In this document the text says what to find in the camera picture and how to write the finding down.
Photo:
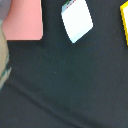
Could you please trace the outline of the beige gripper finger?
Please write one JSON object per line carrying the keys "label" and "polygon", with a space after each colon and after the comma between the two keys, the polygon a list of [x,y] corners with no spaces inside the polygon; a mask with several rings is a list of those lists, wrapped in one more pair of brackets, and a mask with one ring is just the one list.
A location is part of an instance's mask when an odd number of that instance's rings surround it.
{"label": "beige gripper finger", "polygon": [[3,21],[0,20],[0,90],[11,73],[11,69],[7,67],[9,62],[9,49],[2,24]]}

